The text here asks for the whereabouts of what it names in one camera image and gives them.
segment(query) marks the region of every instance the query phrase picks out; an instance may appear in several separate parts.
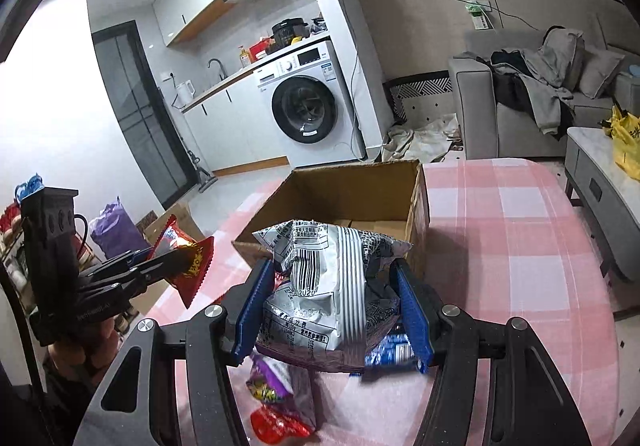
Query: red snack bag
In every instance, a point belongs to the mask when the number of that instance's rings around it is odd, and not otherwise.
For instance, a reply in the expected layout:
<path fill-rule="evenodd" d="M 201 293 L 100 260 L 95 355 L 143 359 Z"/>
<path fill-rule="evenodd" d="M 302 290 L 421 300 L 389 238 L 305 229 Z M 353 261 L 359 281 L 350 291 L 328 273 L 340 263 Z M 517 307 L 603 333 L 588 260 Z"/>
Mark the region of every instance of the red snack bag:
<path fill-rule="evenodd" d="M 255 435 L 265 444 L 277 444 L 285 437 L 309 437 L 313 429 L 288 415 L 262 405 L 251 414 L 251 426 Z"/>
<path fill-rule="evenodd" d="M 178 227 L 175 215 L 171 215 L 166 222 L 164 230 L 156 240 L 156 245 L 151 249 L 146 259 L 151 260 L 160 257 L 182 246 L 194 246 L 196 248 L 193 262 L 186 271 L 181 271 L 165 280 L 178 290 L 184 306 L 188 309 L 202 285 L 213 258 L 213 237 L 196 242 Z"/>

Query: purple bag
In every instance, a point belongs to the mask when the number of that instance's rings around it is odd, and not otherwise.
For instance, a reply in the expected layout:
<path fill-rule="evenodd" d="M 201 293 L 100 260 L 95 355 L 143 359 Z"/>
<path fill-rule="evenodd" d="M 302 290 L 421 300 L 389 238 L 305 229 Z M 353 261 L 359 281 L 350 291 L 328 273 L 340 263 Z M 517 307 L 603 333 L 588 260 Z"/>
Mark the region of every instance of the purple bag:
<path fill-rule="evenodd" d="M 89 222 L 92 240 L 100 246 L 108 259 L 126 251 L 138 251 L 149 247 L 136 225 L 127 215 L 120 197 L 107 204 L 95 219 Z"/>

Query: sofa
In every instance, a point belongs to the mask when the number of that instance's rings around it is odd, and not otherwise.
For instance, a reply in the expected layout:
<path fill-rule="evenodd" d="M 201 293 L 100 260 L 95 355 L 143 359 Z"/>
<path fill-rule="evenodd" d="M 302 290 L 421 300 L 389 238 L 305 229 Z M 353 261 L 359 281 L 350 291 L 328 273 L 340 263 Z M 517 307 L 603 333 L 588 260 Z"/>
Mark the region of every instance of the sofa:
<path fill-rule="evenodd" d="M 533 30 L 483 30 L 467 32 L 464 37 L 466 50 L 488 61 L 492 52 L 503 48 L 537 49 L 544 35 Z M 626 58 L 620 68 L 628 69 Z M 492 73 L 485 64 L 450 58 L 449 77 L 467 159 L 564 156 L 566 136 L 558 141 L 544 135 L 527 113 L 496 104 Z M 622 108 L 640 113 L 640 79 L 619 73 L 603 97 L 590 99 L 574 91 L 574 98 L 567 101 L 574 112 L 574 125 L 599 127 L 599 121 L 610 118 L 613 102 L 609 92 Z"/>

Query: washing machine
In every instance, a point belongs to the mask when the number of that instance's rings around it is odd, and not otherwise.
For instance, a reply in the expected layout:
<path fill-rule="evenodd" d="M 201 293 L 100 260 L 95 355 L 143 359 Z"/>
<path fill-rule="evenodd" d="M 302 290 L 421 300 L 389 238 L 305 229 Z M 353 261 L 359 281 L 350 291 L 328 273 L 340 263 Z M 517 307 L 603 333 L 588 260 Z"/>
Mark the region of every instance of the washing machine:
<path fill-rule="evenodd" d="M 363 159 L 362 133 L 331 41 L 254 71 L 260 98 L 294 168 Z"/>

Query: candy wrapper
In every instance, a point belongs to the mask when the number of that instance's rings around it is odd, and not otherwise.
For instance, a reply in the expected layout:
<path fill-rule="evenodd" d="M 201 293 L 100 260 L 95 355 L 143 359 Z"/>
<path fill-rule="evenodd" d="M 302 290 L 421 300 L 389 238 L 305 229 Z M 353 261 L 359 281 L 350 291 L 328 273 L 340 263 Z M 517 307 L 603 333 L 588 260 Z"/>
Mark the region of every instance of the candy wrapper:
<path fill-rule="evenodd" d="M 324 372 L 362 370 L 398 320 L 398 295 L 378 274 L 412 245 L 297 220 L 254 236 L 289 277 L 264 302 L 258 352 Z"/>
<path fill-rule="evenodd" d="M 285 437 L 309 437 L 316 429 L 311 380 L 305 368 L 251 353 L 246 386 L 262 406 L 251 414 L 258 439 L 277 444 Z"/>
<path fill-rule="evenodd" d="M 166 222 L 164 230 L 156 240 L 156 245 L 149 252 L 147 260 L 160 257 L 175 248 L 183 246 L 196 248 L 193 261 L 186 271 L 179 271 L 175 276 L 166 279 L 166 281 L 178 290 L 184 306 L 188 309 L 207 274 L 207 269 L 209 269 L 209 264 L 213 258 L 213 237 L 196 242 L 178 227 L 175 215 L 171 215 Z"/>

